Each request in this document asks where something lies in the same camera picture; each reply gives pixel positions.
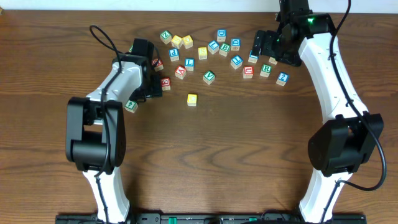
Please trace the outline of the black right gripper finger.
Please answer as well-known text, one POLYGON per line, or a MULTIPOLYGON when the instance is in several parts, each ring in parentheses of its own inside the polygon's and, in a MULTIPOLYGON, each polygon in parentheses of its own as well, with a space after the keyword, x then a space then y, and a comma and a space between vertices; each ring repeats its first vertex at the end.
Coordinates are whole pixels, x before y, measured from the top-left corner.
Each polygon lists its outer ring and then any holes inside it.
POLYGON ((264 35, 265 32, 263 30, 258 30, 254 36, 254 41, 252 45, 252 55, 260 56, 262 53, 262 48, 264 45, 264 35))
POLYGON ((162 97, 161 77, 159 74, 153 74, 150 78, 149 98, 162 97))

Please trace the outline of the yellow C wooden block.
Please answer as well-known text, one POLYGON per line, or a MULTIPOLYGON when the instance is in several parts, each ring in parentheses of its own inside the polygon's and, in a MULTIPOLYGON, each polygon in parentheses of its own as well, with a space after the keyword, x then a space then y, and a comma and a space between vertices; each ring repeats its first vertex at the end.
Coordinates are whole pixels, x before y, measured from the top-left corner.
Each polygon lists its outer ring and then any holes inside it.
POLYGON ((188 106, 196 106, 197 99, 198 99, 198 97, 196 94, 188 94, 187 95, 187 105, 188 106))

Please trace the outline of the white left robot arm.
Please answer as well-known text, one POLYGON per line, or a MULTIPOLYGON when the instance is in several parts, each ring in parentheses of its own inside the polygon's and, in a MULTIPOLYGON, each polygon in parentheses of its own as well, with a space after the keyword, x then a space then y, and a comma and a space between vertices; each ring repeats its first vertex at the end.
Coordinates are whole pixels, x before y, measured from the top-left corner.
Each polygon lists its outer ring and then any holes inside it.
POLYGON ((145 97, 151 62, 150 56, 121 54, 97 89, 67 104, 65 154, 89 182, 100 223, 124 223, 129 215, 120 171, 126 152, 123 111, 135 112, 136 100, 145 97))

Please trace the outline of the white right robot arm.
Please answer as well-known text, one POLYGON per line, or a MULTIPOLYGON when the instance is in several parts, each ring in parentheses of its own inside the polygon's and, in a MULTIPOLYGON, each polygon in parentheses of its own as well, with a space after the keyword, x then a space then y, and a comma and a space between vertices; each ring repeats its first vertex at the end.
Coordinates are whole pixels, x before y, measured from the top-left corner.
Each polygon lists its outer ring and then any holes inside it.
POLYGON ((298 214, 264 212, 259 223, 364 223, 360 215, 333 215, 333 206, 350 177, 381 149, 381 115, 369 113, 354 89, 341 58, 330 15, 304 7, 281 9, 276 31, 260 30, 255 55, 298 66, 311 76, 321 106, 323 125, 308 142, 312 177, 298 214))

